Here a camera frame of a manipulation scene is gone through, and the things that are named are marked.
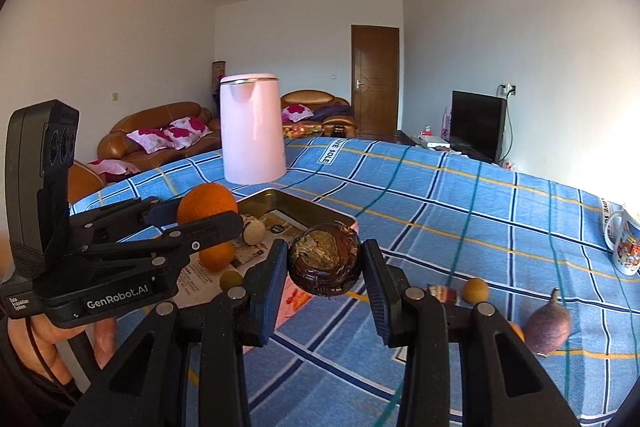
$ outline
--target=television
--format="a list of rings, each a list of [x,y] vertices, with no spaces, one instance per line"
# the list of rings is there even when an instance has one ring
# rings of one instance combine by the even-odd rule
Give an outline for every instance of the television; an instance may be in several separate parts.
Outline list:
[[[506,99],[474,92],[454,91],[451,102],[451,148],[483,162],[498,163]]]

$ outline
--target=blue plaid tablecloth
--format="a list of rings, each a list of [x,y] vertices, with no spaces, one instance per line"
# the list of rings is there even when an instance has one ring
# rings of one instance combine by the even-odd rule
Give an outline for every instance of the blue plaid tablecloth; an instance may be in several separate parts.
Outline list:
[[[520,325],[560,287],[572,318],[567,344],[543,367],[582,425],[604,426],[639,374],[640,278],[620,275],[602,237],[592,194],[462,156],[386,142],[348,140],[319,163],[330,138],[286,147],[287,173],[263,185],[223,178],[220,152],[181,160],[104,188],[80,212],[132,197],[162,199],[217,181],[243,198],[268,187],[357,216],[412,285],[461,290],[485,279],[490,301]],[[147,230],[140,237],[157,235]],[[254,427],[372,426],[402,380],[402,353],[383,346],[362,279],[349,296],[313,298],[245,356]],[[126,335],[142,312],[121,320]],[[460,363],[451,346],[452,425],[460,425]],[[192,391],[198,377],[192,374]],[[196,425],[195,397],[189,415]],[[394,425],[398,407],[388,425]]]

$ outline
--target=mug handle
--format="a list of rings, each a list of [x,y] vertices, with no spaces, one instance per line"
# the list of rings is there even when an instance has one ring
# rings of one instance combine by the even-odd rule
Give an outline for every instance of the mug handle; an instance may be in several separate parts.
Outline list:
[[[614,217],[623,217],[624,213],[624,210],[614,210],[609,216],[609,219],[607,219],[607,222],[604,224],[604,242],[607,243],[607,246],[611,251],[615,249],[616,245],[614,245],[609,239],[609,225],[612,225]]]

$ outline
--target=metal screw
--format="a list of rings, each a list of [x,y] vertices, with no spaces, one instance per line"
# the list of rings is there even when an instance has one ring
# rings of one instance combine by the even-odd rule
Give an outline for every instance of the metal screw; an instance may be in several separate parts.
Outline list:
[[[174,311],[174,305],[168,301],[161,302],[158,304],[158,306],[156,306],[156,313],[161,317],[170,315],[171,312],[173,311]]]
[[[419,301],[424,297],[424,291],[416,286],[410,286],[409,288],[404,290],[404,294],[414,301]]]
[[[478,312],[485,317],[491,317],[495,313],[494,305],[489,302],[481,302],[478,304]]]
[[[234,301],[241,299],[246,295],[246,290],[242,286],[234,286],[226,291],[226,296]]]

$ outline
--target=tablecloth label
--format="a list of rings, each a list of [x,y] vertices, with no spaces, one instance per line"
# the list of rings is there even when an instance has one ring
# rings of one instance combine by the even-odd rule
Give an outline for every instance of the tablecloth label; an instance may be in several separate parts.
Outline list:
[[[331,165],[338,155],[338,152],[340,152],[340,149],[342,149],[342,147],[344,147],[344,144],[346,144],[348,141],[349,140],[346,138],[338,138],[337,140],[332,141],[326,147],[324,152],[322,152],[318,163],[321,163],[322,165]]]

